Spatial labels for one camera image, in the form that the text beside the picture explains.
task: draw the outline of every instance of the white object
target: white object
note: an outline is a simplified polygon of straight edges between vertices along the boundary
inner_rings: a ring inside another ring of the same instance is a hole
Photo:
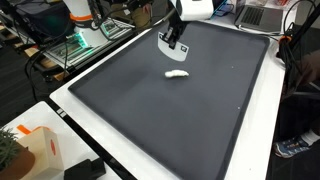
[[[316,133],[314,133],[311,129],[302,134],[301,138],[311,146],[313,143],[318,141],[320,139],[320,136],[318,136]]]
[[[213,14],[212,0],[170,0],[182,21],[209,19]]]
[[[71,14],[76,17],[83,17],[91,15],[87,0],[63,0],[70,10]],[[74,29],[76,33],[82,37],[82,40],[85,41],[87,47],[97,47],[102,44],[105,44],[108,40],[102,34],[100,30],[92,30],[90,28],[80,28],[76,27]]]
[[[172,77],[185,77],[189,76],[189,73],[183,70],[172,70],[172,71],[167,71],[164,73],[166,78],[172,78]]]
[[[16,129],[20,124],[30,130],[38,126],[46,126],[55,132],[65,169],[83,160],[98,158],[98,155],[45,102],[39,102],[5,126],[13,128],[12,132],[16,133],[18,138],[21,138],[24,134]],[[105,164],[105,168],[106,174],[98,180],[121,180],[107,164]],[[62,172],[52,180],[61,180],[63,175]]]
[[[163,34],[159,32],[158,48],[160,49],[160,51],[173,60],[180,62],[185,61],[189,52],[189,47],[180,42],[176,42],[176,47],[174,49],[171,49],[168,43],[161,39],[162,36]]]
[[[289,13],[287,19],[288,24],[294,22],[295,14],[296,11]],[[205,22],[236,29],[234,26],[234,18],[233,15],[228,15]],[[50,98],[67,112],[76,123],[84,127],[103,148],[115,157],[137,179],[178,179],[178,177],[125,138],[99,115],[91,111],[68,90],[68,87],[74,82],[100,66],[145,33],[147,33],[147,31],[139,34],[139,36],[130,40],[85,72],[69,81],[57,91],[53,92]],[[263,180],[266,177],[285,73],[281,60],[275,58],[277,49],[272,48],[276,42],[272,40],[271,43],[273,44],[264,57],[255,87],[252,91],[225,176],[226,180]]]

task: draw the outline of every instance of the white table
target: white table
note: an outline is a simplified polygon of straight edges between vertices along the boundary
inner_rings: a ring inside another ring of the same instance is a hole
[[[292,12],[287,21],[289,23],[294,21],[294,19],[295,12]],[[216,21],[206,22],[235,28],[232,16],[226,16],[219,18]],[[136,178],[141,180],[177,179],[176,176],[144,153],[68,91],[68,87],[71,84],[107,61],[128,44],[143,36],[144,33],[129,41],[124,46],[103,58],[97,64],[52,93],[50,98]],[[278,48],[277,43],[273,40],[271,42],[253,89],[229,168],[225,176],[225,179],[228,180],[262,180],[265,179],[266,176],[285,74],[281,60],[275,58],[275,53]]]
[[[39,102],[11,122],[6,127],[13,128],[17,137],[24,136],[16,127],[24,125],[33,130],[38,126],[46,126],[58,136],[63,166],[68,169],[85,159],[95,160],[98,155],[45,103]],[[105,164],[106,174],[99,180],[120,180],[121,178]],[[64,173],[61,172],[53,180],[62,180]]]

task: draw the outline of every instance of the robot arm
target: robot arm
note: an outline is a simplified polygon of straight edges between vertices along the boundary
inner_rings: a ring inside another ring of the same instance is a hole
[[[162,40],[175,49],[176,42],[180,39],[190,21],[209,19],[213,14],[212,0],[168,0],[168,10],[176,12],[169,18],[168,32]]]

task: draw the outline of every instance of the black mat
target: black mat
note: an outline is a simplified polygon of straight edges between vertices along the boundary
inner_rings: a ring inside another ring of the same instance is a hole
[[[153,29],[70,90],[177,176],[223,179],[269,40],[194,22],[180,40],[190,47],[181,63],[157,47],[166,28]],[[190,76],[166,79],[173,69]]]

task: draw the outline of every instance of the floor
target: floor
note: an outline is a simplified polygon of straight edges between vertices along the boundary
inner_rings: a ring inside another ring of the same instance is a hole
[[[154,15],[163,15],[164,0],[155,1]],[[297,22],[302,24],[308,13],[308,4],[299,6]],[[320,29],[320,19],[314,27]],[[312,29],[304,38],[303,51],[309,52],[320,49],[320,30]],[[0,49],[0,126],[5,125],[25,110],[35,104],[30,84],[24,75],[24,64],[27,58],[18,55],[11,47]],[[43,91],[53,91],[57,83],[45,83],[38,73],[34,73],[33,81]],[[48,100],[47,95],[40,96],[40,100]],[[320,115],[320,102],[301,97],[291,97],[281,103],[278,114],[278,124],[274,141],[283,140],[298,135],[308,129],[309,123]],[[320,166],[320,144],[312,150],[291,159],[281,159],[270,155],[268,180],[320,180],[318,167]]]

